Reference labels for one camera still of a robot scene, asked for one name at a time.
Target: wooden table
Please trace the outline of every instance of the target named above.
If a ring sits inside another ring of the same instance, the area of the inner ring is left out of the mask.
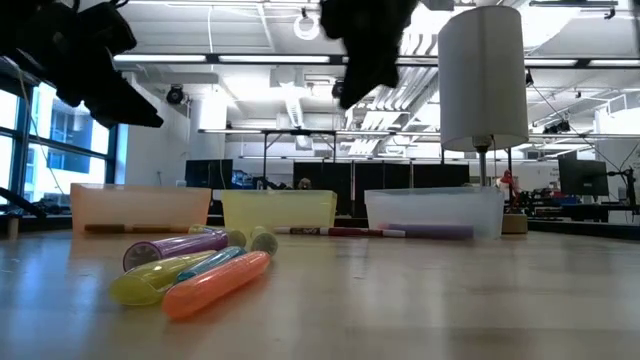
[[[193,320],[106,289],[135,240],[0,242],[0,359],[635,359],[640,246],[281,236],[267,275]]]

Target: window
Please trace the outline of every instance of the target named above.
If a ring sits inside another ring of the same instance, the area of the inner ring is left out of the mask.
[[[45,193],[42,199],[58,204],[58,206],[71,206],[71,196],[60,193]]]
[[[89,173],[90,158],[84,155],[49,149],[47,160],[47,167],[50,169],[73,171],[82,174]]]
[[[6,136],[0,136],[0,187],[9,188],[11,178],[11,159],[13,154],[13,140]],[[6,204],[7,200],[0,197],[0,204]]]
[[[27,172],[25,174],[24,182],[27,184],[33,184],[33,165],[35,164],[35,150],[29,149],[27,153]]]
[[[70,194],[72,183],[104,183],[104,159],[37,144],[29,144],[29,150],[33,154],[33,161],[30,161],[33,163],[32,175],[31,179],[25,177],[24,194],[32,194],[33,201],[47,197],[59,205],[68,206],[67,198],[62,194]]]
[[[14,130],[18,113],[18,97],[0,90],[0,127]]]
[[[106,154],[109,130],[95,121],[84,104],[72,108],[55,95],[55,89],[40,85],[33,92],[32,135]]]

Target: yellow plastic bin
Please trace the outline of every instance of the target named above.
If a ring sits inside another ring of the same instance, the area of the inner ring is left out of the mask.
[[[333,227],[337,200],[324,190],[224,190],[224,224],[247,237],[256,226]]]

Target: clear plastic bin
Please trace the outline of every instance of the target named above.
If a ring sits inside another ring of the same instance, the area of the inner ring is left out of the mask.
[[[504,198],[494,187],[368,190],[369,227],[385,224],[471,225],[474,238],[502,233]]]

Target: orange highlighter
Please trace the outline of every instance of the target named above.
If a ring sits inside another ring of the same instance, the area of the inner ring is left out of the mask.
[[[207,305],[260,276],[271,257],[254,251],[172,287],[162,310],[173,320],[195,314]]]

